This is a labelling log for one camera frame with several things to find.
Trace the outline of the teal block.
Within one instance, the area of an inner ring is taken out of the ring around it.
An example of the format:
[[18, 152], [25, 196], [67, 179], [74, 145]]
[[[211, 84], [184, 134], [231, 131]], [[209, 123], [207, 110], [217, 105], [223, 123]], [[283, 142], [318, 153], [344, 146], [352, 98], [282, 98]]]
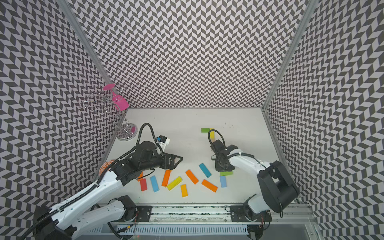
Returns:
[[204, 163], [201, 163], [199, 165], [199, 168], [201, 169], [201, 171], [204, 173], [204, 175], [209, 178], [212, 176], [211, 172], [208, 170], [208, 168], [206, 167], [206, 165]]

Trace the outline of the blue block left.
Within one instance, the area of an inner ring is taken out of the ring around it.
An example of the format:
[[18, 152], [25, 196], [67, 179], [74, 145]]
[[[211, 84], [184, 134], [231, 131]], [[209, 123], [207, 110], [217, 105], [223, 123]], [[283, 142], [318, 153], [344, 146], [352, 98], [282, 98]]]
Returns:
[[150, 177], [150, 181], [151, 181], [154, 193], [158, 192], [160, 190], [160, 188], [159, 188], [156, 176]]

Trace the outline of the light green block right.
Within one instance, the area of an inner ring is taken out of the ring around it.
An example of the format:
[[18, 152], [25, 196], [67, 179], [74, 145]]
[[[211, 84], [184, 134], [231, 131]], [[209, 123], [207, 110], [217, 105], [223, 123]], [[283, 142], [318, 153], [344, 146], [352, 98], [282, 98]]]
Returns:
[[231, 176], [231, 175], [233, 175], [234, 174], [234, 172], [233, 171], [230, 171], [230, 172], [220, 172], [220, 176]]

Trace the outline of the red block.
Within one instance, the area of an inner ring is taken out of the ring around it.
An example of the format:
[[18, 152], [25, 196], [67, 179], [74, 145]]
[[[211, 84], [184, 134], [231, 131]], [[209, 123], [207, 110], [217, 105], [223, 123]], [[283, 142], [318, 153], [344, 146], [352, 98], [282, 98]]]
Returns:
[[141, 187], [141, 191], [144, 192], [148, 189], [148, 185], [147, 185], [147, 180], [146, 179], [141, 179], [140, 180], [140, 187]]

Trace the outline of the light blue block right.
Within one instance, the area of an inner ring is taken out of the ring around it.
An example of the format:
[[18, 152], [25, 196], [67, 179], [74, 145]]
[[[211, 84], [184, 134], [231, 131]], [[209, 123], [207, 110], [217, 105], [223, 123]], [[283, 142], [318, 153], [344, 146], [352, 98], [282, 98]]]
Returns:
[[226, 188], [227, 187], [226, 176], [220, 176], [220, 183], [221, 183], [221, 188]]

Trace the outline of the yellow-green long block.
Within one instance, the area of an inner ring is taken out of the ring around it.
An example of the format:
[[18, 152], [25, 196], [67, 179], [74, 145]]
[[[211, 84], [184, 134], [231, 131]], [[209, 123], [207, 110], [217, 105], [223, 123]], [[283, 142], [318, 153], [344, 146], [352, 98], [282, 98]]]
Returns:
[[183, 179], [181, 177], [177, 177], [176, 179], [174, 179], [171, 183], [169, 183], [167, 185], [167, 189], [169, 191], [171, 191], [172, 189], [174, 189], [177, 185], [179, 185], [181, 182], [183, 181]]

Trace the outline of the yellow block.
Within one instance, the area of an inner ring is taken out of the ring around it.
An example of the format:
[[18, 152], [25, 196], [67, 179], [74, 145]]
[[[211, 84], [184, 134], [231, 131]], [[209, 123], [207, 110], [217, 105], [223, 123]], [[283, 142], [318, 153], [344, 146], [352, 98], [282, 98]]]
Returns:
[[210, 129], [210, 134], [209, 134], [209, 136], [210, 136], [210, 140], [212, 141], [212, 142], [214, 142], [215, 141], [215, 132], [214, 132], [214, 129]]

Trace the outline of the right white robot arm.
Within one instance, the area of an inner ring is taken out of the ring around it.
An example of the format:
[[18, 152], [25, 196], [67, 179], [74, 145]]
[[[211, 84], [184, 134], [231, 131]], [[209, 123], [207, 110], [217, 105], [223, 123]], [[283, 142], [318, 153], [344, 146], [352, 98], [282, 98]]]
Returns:
[[261, 192], [243, 203], [243, 216], [249, 222], [270, 222], [270, 211], [283, 217], [284, 209], [300, 194], [290, 172], [280, 161], [273, 163], [258, 160], [235, 145], [226, 146], [222, 134], [208, 131], [208, 141], [214, 152], [215, 169], [219, 173], [241, 169], [258, 179]]

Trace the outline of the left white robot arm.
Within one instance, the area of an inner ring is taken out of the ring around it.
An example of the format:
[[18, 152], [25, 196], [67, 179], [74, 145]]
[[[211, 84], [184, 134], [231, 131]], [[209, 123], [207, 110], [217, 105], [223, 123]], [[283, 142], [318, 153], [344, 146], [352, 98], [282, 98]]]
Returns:
[[[151, 142], [141, 141], [145, 127], [149, 127], [153, 135]], [[181, 156], [165, 153], [169, 144], [167, 137], [156, 137], [154, 134], [152, 125], [144, 123], [132, 149], [108, 165], [95, 182], [69, 199], [50, 208], [38, 207], [33, 225], [20, 238], [24, 240], [33, 234], [37, 240], [71, 240], [98, 224], [136, 218], [136, 205], [129, 196], [119, 197], [115, 202], [96, 210], [91, 210], [91, 207], [131, 181], [142, 180], [142, 172], [149, 170], [153, 173], [157, 168], [174, 170], [183, 161]]]

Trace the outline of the orange block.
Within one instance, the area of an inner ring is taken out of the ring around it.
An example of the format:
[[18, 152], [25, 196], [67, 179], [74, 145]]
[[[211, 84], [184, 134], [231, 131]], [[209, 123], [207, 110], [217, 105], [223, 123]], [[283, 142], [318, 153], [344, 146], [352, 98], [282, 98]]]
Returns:
[[206, 187], [207, 189], [211, 190], [212, 192], [216, 193], [217, 190], [218, 190], [218, 187], [215, 186], [214, 184], [212, 184], [211, 182], [207, 181], [207, 180], [203, 180], [202, 181], [202, 185], [204, 187]]
[[169, 183], [170, 175], [171, 175], [171, 170], [166, 170], [163, 177], [163, 181], [162, 181], [162, 187], [167, 187]]
[[137, 180], [140, 181], [140, 180], [143, 178], [143, 175], [144, 175], [144, 172], [141, 172], [141, 174], [139, 175], [139, 177], [137, 178]]
[[199, 182], [198, 178], [193, 174], [191, 170], [187, 170], [186, 175], [194, 185], [196, 185]]

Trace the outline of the yellow-orange block lower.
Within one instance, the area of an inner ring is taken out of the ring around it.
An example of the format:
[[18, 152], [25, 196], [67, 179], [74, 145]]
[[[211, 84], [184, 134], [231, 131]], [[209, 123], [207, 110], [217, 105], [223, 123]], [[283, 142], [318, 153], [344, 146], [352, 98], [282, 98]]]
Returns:
[[188, 189], [187, 189], [187, 185], [181, 185], [181, 194], [182, 194], [182, 197], [185, 198], [188, 196]]

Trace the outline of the orange patterned plate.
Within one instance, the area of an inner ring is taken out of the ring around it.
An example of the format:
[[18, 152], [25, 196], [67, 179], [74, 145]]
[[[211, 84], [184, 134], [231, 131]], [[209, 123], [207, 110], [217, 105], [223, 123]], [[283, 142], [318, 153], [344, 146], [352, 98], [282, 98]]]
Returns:
[[114, 162], [115, 160], [105, 162], [99, 169], [99, 177], [102, 177], [109, 170], [111, 164]]

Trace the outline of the metal base rail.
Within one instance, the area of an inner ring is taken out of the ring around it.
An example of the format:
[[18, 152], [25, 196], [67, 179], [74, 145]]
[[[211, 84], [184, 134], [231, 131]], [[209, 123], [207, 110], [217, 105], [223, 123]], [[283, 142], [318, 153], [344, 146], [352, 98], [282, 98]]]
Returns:
[[290, 204], [282, 213], [266, 211], [251, 218], [241, 204], [139, 204], [137, 220], [97, 224], [83, 237], [160, 239], [224, 235], [258, 240], [323, 239], [311, 208], [297, 203]]

